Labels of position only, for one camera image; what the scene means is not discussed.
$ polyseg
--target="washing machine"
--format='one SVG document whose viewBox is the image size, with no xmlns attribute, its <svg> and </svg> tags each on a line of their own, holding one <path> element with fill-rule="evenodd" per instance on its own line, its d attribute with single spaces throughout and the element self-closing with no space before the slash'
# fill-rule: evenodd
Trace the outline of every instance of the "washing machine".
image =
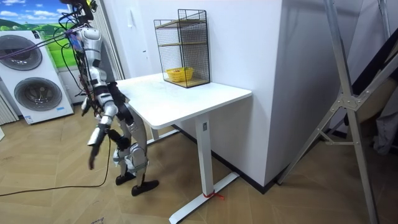
<svg viewBox="0 0 398 224">
<path fill-rule="evenodd" d="M 36 31 L 0 31 L 0 56 L 43 41 Z M 0 77 L 29 124 L 73 114 L 46 47 L 0 60 Z"/>
</svg>

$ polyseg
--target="robot leg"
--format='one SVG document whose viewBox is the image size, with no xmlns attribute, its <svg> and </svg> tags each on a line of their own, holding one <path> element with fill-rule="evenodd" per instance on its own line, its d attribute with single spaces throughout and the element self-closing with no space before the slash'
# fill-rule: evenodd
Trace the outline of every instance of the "robot leg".
<svg viewBox="0 0 398 224">
<path fill-rule="evenodd" d="M 159 185 L 159 181 L 152 180 L 145 182 L 145 173 L 147 170 L 147 133 L 142 118 L 126 103 L 125 104 L 134 118 L 134 123 L 128 126 L 131 136 L 137 141 L 130 148 L 132 164 L 136 170 L 137 185 L 131 189 L 132 196 L 152 190 Z"/>
<path fill-rule="evenodd" d="M 113 153 L 113 161 L 116 165 L 120 166 L 120 175 L 116 177 L 116 185 L 121 185 L 129 180 L 136 178 L 136 176 L 130 172 L 128 172 L 127 164 L 124 158 L 130 155 L 130 144 L 131 144 L 131 134 L 127 127 L 125 121 L 118 120 L 119 126 L 122 129 L 123 136 L 125 141 L 128 142 L 128 147 L 121 149 L 119 146 L 115 149 Z"/>
</svg>

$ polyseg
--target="white desk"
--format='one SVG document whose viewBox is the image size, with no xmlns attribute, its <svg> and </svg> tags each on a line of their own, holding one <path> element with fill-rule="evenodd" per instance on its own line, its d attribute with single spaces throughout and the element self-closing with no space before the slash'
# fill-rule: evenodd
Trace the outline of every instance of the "white desk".
<svg viewBox="0 0 398 224">
<path fill-rule="evenodd" d="M 158 129 L 195 118 L 203 194 L 175 212 L 169 219 L 171 224 L 179 222 L 206 202 L 210 197 L 205 195 L 219 192 L 239 177 L 237 173 L 232 172 L 213 185 L 208 112 L 247 98 L 252 95 L 251 91 L 217 83 L 186 89 L 163 81 L 161 73 L 121 80 L 118 81 L 118 87 L 130 99 L 129 104 L 133 110 L 151 126 L 154 139 L 149 143 L 177 132 L 175 130 L 159 136 Z"/>
</svg>

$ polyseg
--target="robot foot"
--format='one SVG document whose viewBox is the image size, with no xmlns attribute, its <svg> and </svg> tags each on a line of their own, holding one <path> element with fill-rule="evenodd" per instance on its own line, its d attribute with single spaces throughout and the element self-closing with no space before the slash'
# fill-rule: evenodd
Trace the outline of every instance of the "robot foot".
<svg viewBox="0 0 398 224">
<path fill-rule="evenodd" d="M 134 186 L 131 189 L 131 195 L 132 196 L 137 196 L 141 193 L 150 191 L 154 188 L 156 188 L 159 185 L 159 181 L 158 180 L 152 180 L 152 181 L 148 181 L 148 182 L 143 182 L 142 185 L 140 187 L 138 186 Z"/>
<path fill-rule="evenodd" d="M 124 184 L 125 182 L 132 180 L 134 178 L 136 178 L 136 176 L 134 174 L 132 174 L 130 172 L 126 172 L 123 177 L 121 175 L 119 175 L 116 178 L 116 185 Z"/>
</svg>

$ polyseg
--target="desk top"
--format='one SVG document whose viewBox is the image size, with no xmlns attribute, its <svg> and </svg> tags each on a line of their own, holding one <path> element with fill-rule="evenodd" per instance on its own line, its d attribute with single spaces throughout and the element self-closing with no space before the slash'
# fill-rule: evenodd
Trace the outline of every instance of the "desk top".
<svg viewBox="0 0 398 224">
<path fill-rule="evenodd" d="M 118 81 L 133 110 L 152 128 L 161 129 L 252 95 L 250 90 L 209 83 L 184 88 L 162 74 Z"/>
</svg>

